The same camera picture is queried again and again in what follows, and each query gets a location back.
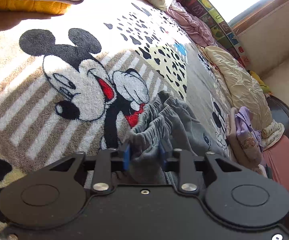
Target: mickey mouse ear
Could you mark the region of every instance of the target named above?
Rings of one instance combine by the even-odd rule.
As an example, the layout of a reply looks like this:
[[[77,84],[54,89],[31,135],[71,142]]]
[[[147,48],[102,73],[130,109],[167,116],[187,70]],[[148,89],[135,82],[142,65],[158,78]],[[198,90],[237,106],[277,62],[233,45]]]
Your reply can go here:
[[[19,45],[25,53],[41,56],[47,54],[50,47],[55,45],[55,37],[48,30],[28,30],[21,35]]]
[[[84,47],[93,54],[99,53],[102,49],[97,38],[83,29],[72,28],[69,30],[68,36],[73,44]]]

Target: pink sheet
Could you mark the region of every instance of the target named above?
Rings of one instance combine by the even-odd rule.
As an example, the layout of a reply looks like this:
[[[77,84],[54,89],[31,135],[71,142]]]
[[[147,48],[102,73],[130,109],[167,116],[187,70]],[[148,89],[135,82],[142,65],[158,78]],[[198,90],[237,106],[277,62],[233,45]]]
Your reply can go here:
[[[176,0],[172,1],[165,13],[172,17],[196,44],[201,47],[218,46],[209,27],[198,17],[188,13]]]
[[[283,135],[280,140],[263,151],[267,165],[272,169],[274,181],[289,191],[289,139]]]

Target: mickey mouse nose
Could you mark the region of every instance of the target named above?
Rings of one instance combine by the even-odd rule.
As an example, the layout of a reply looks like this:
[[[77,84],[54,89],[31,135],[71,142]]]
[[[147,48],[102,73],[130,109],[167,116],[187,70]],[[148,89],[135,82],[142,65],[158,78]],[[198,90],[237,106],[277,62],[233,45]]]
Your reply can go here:
[[[55,105],[56,113],[69,120],[79,119],[80,110],[79,108],[70,101],[60,101]]]

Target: gray pants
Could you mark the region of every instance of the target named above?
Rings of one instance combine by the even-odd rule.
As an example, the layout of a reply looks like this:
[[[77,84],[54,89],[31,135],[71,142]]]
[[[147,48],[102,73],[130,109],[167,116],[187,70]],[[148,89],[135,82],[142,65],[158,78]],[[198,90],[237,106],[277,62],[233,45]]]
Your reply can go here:
[[[165,91],[160,91],[155,100],[144,107],[137,125],[126,138],[131,141],[133,153],[130,175],[141,184],[177,184],[176,176],[170,172],[165,174],[159,166],[161,139],[170,149],[181,148],[198,156],[204,156],[207,151],[226,156],[187,103]]]

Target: blue patch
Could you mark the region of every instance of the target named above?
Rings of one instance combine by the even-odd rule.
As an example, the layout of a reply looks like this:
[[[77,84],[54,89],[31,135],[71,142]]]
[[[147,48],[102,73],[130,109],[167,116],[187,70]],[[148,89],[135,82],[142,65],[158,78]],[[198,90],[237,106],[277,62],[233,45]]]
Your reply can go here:
[[[182,44],[176,42],[176,43],[174,43],[174,46],[177,47],[177,49],[180,51],[180,53],[182,55],[184,55],[184,56],[187,55],[187,50]]]

